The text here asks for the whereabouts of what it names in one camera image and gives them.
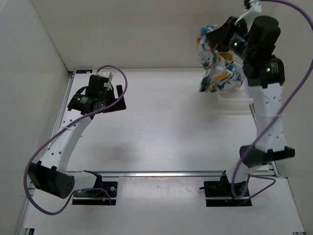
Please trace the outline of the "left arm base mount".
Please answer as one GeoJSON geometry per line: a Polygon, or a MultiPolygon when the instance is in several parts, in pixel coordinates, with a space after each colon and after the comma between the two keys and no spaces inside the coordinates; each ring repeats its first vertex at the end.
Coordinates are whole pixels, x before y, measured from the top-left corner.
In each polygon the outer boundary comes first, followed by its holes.
{"type": "Polygon", "coordinates": [[[78,191],[72,198],[72,205],[84,206],[115,206],[117,201],[117,180],[102,180],[102,190],[78,191]]]}

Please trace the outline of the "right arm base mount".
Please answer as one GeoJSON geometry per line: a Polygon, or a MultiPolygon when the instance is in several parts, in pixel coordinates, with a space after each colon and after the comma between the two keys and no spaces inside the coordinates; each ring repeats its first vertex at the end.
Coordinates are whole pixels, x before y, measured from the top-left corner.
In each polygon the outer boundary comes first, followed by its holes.
{"type": "Polygon", "coordinates": [[[219,181],[204,181],[199,190],[205,194],[206,207],[252,207],[248,190],[242,198],[237,199],[225,192],[219,181]]]}

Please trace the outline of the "patterned white shorts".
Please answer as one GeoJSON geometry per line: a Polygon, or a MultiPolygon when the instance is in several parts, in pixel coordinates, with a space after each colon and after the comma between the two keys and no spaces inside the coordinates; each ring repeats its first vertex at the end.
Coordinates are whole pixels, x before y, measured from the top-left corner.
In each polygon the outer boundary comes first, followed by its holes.
{"type": "Polygon", "coordinates": [[[234,53],[219,52],[217,46],[208,44],[206,34],[217,28],[216,24],[202,27],[197,38],[198,59],[205,70],[200,92],[226,92],[233,87],[241,87],[244,81],[243,70],[233,59],[234,53]]]}

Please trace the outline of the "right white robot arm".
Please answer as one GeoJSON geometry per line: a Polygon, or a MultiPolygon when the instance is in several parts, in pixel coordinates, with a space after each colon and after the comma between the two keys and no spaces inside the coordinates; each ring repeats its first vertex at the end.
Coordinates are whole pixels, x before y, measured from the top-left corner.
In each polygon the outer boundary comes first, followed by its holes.
{"type": "Polygon", "coordinates": [[[284,64],[273,55],[280,33],[275,18],[258,16],[251,28],[245,19],[229,17],[206,35],[210,46],[221,52],[230,50],[243,60],[255,111],[257,138],[252,144],[241,146],[238,163],[221,175],[220,191],[224,195],[243,197],[251,174],[258,168],[295,156],[295,150],[287,144],[281,117],[284,64]]]}

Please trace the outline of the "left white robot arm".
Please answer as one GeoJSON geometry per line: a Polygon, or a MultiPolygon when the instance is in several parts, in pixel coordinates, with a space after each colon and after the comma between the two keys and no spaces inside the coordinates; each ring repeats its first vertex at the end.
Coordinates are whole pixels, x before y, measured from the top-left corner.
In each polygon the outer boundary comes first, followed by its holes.
{"type": "Polygon", "coordinates": [[[62,134],[52,141],[48,150],[28,170],[28,177],[36,189],[59,198],[67,198],[72,191],[86,189],[97,196],[102,192],[100,175],[92,171],[67,174],[67,165],[82,133],[94,118],[94,112],[115,112],[126,109],[122,86],[111,84],[112,73],[92,74],[89,84],[80,88],[70,100],[62,125],[62,134]]]}

